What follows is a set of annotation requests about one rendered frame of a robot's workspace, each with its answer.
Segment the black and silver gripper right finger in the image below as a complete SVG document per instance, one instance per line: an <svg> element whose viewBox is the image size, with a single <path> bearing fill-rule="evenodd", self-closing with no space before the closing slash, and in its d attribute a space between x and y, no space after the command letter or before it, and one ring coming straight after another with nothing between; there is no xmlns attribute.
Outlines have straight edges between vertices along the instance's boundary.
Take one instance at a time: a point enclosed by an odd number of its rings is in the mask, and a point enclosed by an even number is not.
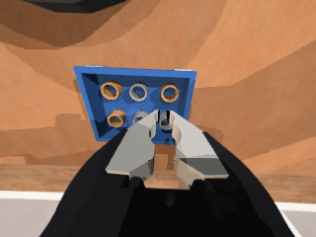
<svg viewBox="0 0 316 237"><path fill-rule="evenodd" d="M167 111L167 122L173 128L176 149L178 145L175 168L184 190L189 190L195 179L201 179L207 191L238 201L278 237L295 237L270 194L242 161L209 133L171 110Z"/></svg>

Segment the blue crate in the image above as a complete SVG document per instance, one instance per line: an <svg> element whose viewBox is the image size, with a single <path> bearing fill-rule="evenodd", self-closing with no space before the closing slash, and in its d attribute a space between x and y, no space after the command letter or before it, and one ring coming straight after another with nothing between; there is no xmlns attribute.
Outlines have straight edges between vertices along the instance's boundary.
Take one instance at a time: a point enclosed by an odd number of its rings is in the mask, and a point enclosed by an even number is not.
<svg viewBox="0 0 316 237"><path fill-rule="evenodd" d="M73 66L73 69L96 141L109 142L123 129L131 127L136 112L141 110L148 114L159 110L160 116L171 110L186 120L189 118L197 78L196 71L180 68L174 70L117 68L108 65ZM103 84L111 80L117 80L122 85L122 93L114 100L104 97L101 91ZM139 81L147 85L148 93L143 101L138 102L130 97L129 90ZM171 103L164 101L161 96L162 86L168 82L174 83L179 91L178 98ZM108 122L108 117L114 110L122 110L126 114L120 127L111 126ZM172 137L172 129L163 129L159 119L159 123L156 124L156 136L152 142L176 145L176 140Z"/></svg>

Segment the bronze bushing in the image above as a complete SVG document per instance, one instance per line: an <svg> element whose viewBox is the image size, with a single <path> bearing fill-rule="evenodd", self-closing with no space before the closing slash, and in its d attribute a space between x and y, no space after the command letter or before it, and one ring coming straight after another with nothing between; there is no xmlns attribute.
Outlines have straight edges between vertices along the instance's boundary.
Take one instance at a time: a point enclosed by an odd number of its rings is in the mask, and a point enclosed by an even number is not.
<svg viewBox="0 0 316 237"><path fill-rule="evenodd" d="M119 117L120 120L116 119L114 116ZM108 117L108 122L111 126L120 127L126 118L126 114L122 110L114 110Z"/></svg>
<svg viewBox="0 0 316 237"><path fill-rule="evenodd" d="M114 86L116 88L116 90L117 90L116 94L113 94L109 90L109 85L112 85L112 86ZM101 88L101 91L102 91L102 94L104 95L104 97L106 97L109 100L114 100L122 93L122 85L117 80L111 80L111 81L103 84L103 86Z"/></svg>
<svg viewBox="0 0 316 237"><path fill-rule="evenodd" d="M170 97L165 96L164 93L163 93L164 90L165 90L166 88L168 88L168 87L172 87L172 88L174 88L174 89L176 90L175 93L174 93L174 95L172 95L172 96L170 96ZM178 96L179 96L179 91L178 91L178 89L177 89L177 87L176 87L176 85L175 85L174 83L168 82L168 83L165 83L165 84L162 86L162 89L161 89L161 96L162 96L162 99L163 99L164 101L171 103L171 102L174 102L174 101L178 98Z"/></svg>

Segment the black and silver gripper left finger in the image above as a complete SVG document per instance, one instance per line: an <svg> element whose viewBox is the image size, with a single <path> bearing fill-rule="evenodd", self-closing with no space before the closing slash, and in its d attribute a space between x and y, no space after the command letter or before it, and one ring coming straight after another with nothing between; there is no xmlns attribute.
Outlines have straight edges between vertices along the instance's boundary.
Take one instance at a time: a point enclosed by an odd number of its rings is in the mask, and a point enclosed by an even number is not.
<svg viewBox="0 0 316 237"><path fill-rule="evenodd" d="M128 188L132 177L142 182L154 172L155 110L128 129L123 129L81 167L64 192L54 215L39 237L57 237L84 207L111 191ZM156 123L155 123L156 120Z"/></svg>

